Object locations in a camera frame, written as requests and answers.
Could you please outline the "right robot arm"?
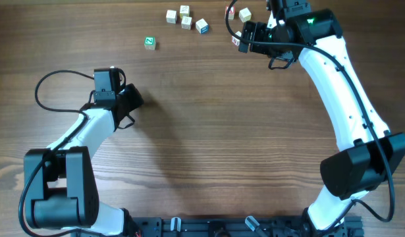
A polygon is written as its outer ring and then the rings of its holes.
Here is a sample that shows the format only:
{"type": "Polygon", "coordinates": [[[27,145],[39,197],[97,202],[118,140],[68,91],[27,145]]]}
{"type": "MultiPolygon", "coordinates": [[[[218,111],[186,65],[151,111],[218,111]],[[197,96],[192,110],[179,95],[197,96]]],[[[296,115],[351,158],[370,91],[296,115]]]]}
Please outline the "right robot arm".
{"type": "Polygon", "coordinates": [[[313,11],[307,1],[268,1],[268,22],[252,22],[247,9],[239,50],[263,54],[285,66],[299,62],[312,79],[330,117],[338,153],[323,160],[317,199],[295,223],[281,218],[271,235],[359,236],[361,220],[348,215],[383,182],[389,187],[389,212],[395,211],[393,173],[405,156],[405,134],[393,134],[377,114],[350,62],[342,28],[329,9],[313,11]]]}

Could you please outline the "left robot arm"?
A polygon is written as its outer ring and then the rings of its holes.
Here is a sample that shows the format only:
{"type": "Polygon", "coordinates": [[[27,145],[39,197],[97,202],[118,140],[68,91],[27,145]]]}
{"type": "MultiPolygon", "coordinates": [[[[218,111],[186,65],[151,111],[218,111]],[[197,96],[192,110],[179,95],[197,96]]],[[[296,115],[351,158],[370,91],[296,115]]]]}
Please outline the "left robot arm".
{"type": "Polygon", "coordinates": [[[100,202],[91,159],[144,100],[120,68],[96,69],[91,79],[95,89],[77,110],[78,120],[56,142],[24,156],[18,220],[29,236],[36,229],[56,236],[142,235],[126,209],[100,202]]]}

